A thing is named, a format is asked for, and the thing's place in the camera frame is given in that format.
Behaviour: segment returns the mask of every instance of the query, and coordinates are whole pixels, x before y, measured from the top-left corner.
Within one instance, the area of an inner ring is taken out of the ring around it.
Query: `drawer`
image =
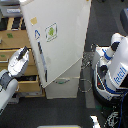
[[[41,90],[39,86],[39,78],[35,81],[19,81],[16,92],[38,92]]]
[[[0,66],[8,66],[8,60],[18,49],[13,50],[0,50]],[[29,49],[29,63],[28,65],[35,65],[32,51]]]
[[[26,30],[0,31],[0,38],[2,39],[0,49],[22,48],[24,46],[31,48]]]
[[[0,71],[2,71],[3,69],[8,70],[8,67],[7,66],[0,66]],[[38,75],[36,65],[29,65],[27,67],[24,75],[26,75],[26,76],[29,76],[29,75]]]
[[[20,5],[18,6],[0,6],[4,17],[22,17]]]

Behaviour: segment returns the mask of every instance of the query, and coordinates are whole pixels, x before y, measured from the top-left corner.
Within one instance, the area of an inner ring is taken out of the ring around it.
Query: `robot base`
[[[96,100],[103,106],[106,106],[106,107],[112,107],[112,106],[116,106],[118,105],[118,103],[120,102],[120,99],[112,99],[111,101],[105,99],[103,96],[101,96],[99,94],[99,92],[97,91],[96,89],[96,86],[95,86],[95,79],[94,79],[94,71],[92,70],[92,74],[91,74],[91,78],[92,78],[92,89],[93,89],[93,94],[96,98]]]

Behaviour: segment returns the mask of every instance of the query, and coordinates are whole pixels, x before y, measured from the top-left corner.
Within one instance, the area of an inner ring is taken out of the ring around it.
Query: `cable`
[[[89,82],[90,85],[91,85],[91,87],[90,87],[87,91],[83,91],[83,90],[80,88],[79,84],[78,84],[78,86],[79,86],[79,90],[80,90],[82,93],[87,93],[87,92],[89,92],[89,91],[92,89],[92,83],[91,83],[91,81],[86,80],[86,79],[80,79],[80,80],[84,80],[84,81]]]
[[[121,112],[120,112],[121,114],[120,114],[120,122],[119,122],[118,128],[120,128],[120,125],[121,125],[122,106],[123,106],[124,97],[126,96],[127,93],[128,93],[128,90],[124,93],[124,96],[123,96],[122,101],[121,101]]]
[[[101,0],[101,1],[99,1],[99,0],[97,0],[99,3],[103,3],[103,2],[105,2],[106,0]]]
[[[95,45],[95,48],[96,48],[96,47],[99,47],[99,45],[97,45],[97,44],[92,44],[92,45],[91,45],[91,50],[92,50],[92,52],[94,52],[94,50],[93,50],[93,46],[94,46],[94,45]]]

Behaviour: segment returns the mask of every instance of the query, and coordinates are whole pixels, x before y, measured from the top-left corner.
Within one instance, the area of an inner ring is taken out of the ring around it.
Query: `cabinet door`
[[[82,58],[90,6],[91,0],[21,0],[43,87]]]

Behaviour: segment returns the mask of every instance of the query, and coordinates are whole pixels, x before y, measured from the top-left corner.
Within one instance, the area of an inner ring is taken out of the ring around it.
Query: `gray floor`
[[[127,35],[120,22],[120,12],[127,7],[128,0],[124,2],[120,0],[106,0],[104,3],[92,0],[85,44],[86,52],[91,51],[91,44],[93,43],[100,46],[109,46],[111,44],[111,36],[114,33]]]

